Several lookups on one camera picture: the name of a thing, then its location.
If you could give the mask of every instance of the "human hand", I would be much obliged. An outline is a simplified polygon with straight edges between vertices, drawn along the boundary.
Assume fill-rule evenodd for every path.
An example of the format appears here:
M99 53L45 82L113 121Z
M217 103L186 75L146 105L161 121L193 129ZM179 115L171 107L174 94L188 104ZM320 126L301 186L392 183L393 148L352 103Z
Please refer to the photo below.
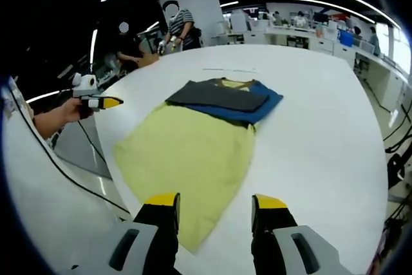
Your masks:
M61 117L65 123L76 122L80 120L80 109L84 108L79 98L70 98L60 107ZM93 111L89 109L88 116L92 116L92 114Z

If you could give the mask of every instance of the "white table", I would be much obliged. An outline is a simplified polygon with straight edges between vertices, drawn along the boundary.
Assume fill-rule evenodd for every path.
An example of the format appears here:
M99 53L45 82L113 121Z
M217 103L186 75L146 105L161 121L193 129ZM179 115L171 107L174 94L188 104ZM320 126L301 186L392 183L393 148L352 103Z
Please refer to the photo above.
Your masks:
M261 193L282 199L298 224L330 242L350 271L364 274L386 213L384 145L352 69L329 55L284 46L214 46L167 55L112 85L106 94L124 104L96 113L96 125L132 215L141 203L118 170L114 143L188 80L216 77L258 79L285 97L257 129L252 164L236 197L196 254L180 247L176 268L183 274L254 274L251 199Z

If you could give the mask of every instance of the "yellow cloth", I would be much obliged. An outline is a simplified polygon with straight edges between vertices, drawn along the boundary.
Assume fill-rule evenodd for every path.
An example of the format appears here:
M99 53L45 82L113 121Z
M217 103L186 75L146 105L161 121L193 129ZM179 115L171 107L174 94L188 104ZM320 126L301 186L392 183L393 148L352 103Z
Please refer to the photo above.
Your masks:
M163 103L113 151L140 202L161 193L181 194L178 237L193 252L236 194L253 145L251 125Z

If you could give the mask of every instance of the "striped shirt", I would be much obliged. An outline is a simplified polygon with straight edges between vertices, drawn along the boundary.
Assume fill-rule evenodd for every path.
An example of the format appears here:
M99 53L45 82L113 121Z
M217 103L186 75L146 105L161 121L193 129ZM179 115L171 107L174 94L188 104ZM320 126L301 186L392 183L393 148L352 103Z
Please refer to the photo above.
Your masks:
M188 9L182 9L178 12L176 17L172 21L169 22L169 33L172 36L175 35L179 37L183 32L185 23L187 22L194 23L193 16ZM183 46L188 45L192 42L193 42L193 37L191 35L191 31L189 31L187 35L185 36L185 39L183 40Z

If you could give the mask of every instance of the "face mask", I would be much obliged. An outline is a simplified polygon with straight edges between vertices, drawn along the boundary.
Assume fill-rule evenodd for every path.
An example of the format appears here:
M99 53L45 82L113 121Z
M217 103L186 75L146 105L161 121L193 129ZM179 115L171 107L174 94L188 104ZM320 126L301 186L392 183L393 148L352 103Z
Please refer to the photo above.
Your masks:
M171 20L173 17L176 17L178 12L179 12L179 7L171 4L166 7L165 16L167 19Z

